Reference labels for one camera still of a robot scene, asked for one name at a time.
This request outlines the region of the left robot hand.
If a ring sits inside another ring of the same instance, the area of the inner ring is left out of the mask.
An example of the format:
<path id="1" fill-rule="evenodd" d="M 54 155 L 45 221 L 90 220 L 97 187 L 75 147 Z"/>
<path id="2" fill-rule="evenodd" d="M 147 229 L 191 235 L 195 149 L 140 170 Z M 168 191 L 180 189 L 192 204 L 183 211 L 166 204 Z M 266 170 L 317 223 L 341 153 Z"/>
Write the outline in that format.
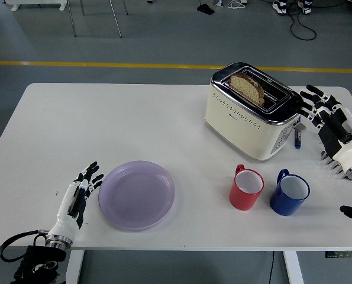
<path id="1" fill-rule="evenodd" d="M 95 176 L 98 169 L 98 162 L 91 163 L 69 185 L 49 235 L 74 240 L 76 231 L 83 224 L 83 213 L 90 195 L 102 185 L 104 175 Z"/>

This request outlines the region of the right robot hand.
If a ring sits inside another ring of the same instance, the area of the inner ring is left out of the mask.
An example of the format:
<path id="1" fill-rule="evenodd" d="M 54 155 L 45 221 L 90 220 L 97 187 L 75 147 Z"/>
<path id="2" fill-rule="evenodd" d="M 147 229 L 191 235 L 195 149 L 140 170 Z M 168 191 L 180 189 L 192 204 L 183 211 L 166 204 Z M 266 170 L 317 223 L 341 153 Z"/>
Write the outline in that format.
<path id="1" fill-rule="evenodd" d="M 318 130 L 324 146 L 324 158 L 340 164 L 352 179 L 352 113 L 336 98 L 315 86 L 300 91 L 303 104 L 299 113 Z"/>

